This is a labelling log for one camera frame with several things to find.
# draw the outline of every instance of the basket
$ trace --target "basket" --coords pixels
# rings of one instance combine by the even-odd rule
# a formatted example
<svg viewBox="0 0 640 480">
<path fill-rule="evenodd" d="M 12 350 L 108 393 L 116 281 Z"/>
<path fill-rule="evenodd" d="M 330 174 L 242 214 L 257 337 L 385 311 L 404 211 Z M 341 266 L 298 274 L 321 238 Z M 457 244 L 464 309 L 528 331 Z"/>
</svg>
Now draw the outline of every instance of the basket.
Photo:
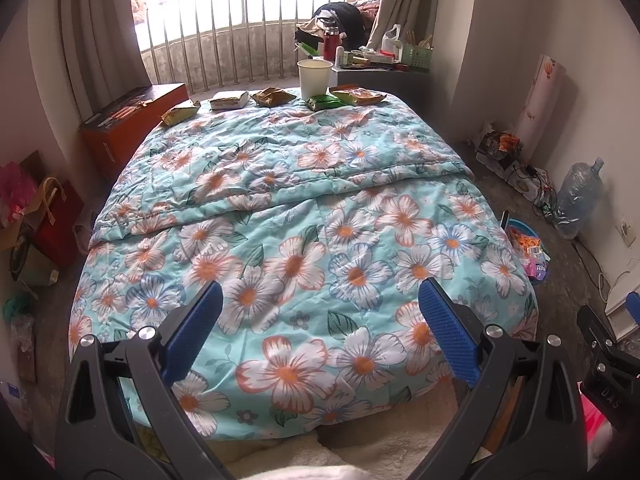
<svg viewBox="0 0 640 480">
<path fill-rule="evenodd" d="M 431 66 L 432 48 L 403 44 L 400 48 L 400 63 L 428 72 Z"/>
</svg>

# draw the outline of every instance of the paper cup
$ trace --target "paper cup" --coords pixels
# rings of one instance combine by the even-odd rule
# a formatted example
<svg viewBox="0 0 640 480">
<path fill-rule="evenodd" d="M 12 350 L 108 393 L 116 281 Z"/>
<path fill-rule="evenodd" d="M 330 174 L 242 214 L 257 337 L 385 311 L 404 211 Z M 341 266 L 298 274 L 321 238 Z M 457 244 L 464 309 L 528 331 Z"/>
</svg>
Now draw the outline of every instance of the paper cup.
<svg viewBox="0 0 640 480">
<path fill-rule="evenodd" d="M 326 94 L 333 65 L 331 61 L 324 59 L 303 59 L 298 62 L 300 94 L 303 101 L 314 95 Z"/>
</svg>

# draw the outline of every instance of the bottle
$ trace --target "bottle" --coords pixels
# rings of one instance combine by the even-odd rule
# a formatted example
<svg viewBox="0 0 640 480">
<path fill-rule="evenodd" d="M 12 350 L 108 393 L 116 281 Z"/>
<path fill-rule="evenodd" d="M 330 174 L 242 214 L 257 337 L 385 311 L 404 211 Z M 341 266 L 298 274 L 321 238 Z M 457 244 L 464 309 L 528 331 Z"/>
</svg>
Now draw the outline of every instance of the bottle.
<svg viewBox="0 0 640 480">
<path fill-rule="evenodd" d="M 322 57 L 327 61 L 335 61 L 335 49 L 338 45 L 340 45 L 340 30 L 338 27 L 327 27 L 324 30 Z"/>
<path fill-rule="evenodd" d="M 593 166 L 578 162 L 572 165 L 562 181 L 554 214 L 554 223 L 562 238 L 571 240 L 578 235 L 602 197 L 603 185 L 599 173 L 603 164 L 600 157 Z"/>
</svg>

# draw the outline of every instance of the silver bolt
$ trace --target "silver bolt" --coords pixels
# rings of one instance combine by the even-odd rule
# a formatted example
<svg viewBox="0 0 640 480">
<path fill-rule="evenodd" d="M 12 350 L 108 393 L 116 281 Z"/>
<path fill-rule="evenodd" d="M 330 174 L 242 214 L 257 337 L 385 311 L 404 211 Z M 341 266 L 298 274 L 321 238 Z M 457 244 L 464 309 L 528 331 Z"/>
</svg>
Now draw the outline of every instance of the silver bolt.
<svg viewBox="0 0 640 480">
<path fill-rule="evenodd" d="M 546 342 L 551 346 L 560 346 L 562 344 L 562 340 L 556 334 L 549 334 Z"/>
<path fill-rule="evenodd" d="M 94 341 L 95 337 L 89 334 L 82 337 L 82 339 L 80 340 L 80 344 L 82 346 L 91 346 L 92 344 L 94 344 Z"/>
<path fill-rule="evenodd" d="M 504 333 L 502 332 L 502 329 L 497 325 L 489 325 L 486 329 L 484 329 L 484 331 L 489 337 L 493 337 L 494 339 L 502 337 L 502 334 Z"/>
<path fill-rule="evenodd" d="M 140 339 L 151 339 L 153 336 L 156 335 L 156 329 L 153 328 L 152 326 L 145 326 L 144 328 L 141 328 L 138 331 L 138 336 L 140 337 Z"/>
</svg>

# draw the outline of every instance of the floral comforter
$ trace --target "floral comforter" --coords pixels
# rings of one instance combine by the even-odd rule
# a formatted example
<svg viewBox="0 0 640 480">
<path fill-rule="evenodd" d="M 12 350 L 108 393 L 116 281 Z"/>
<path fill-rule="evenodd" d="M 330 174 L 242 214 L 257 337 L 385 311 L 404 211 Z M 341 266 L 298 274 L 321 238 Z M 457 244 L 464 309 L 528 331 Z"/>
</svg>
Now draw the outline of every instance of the floral comforter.
<svg viewBox="0 0 640 480">
<path fill-rule="evenodd" d="M 207 437 L 291 436 L 449 379 L 416 301 L 428 276 L 482 321 L 533 338 L 533 290 L 505 233 L 460 158 L 404 103 L 205 104 L 155 128 L 113 187 L 69 352 L 88 333 L 158 325 L 217 280 L 222 315 L 174 393 Z"/>
</svg>

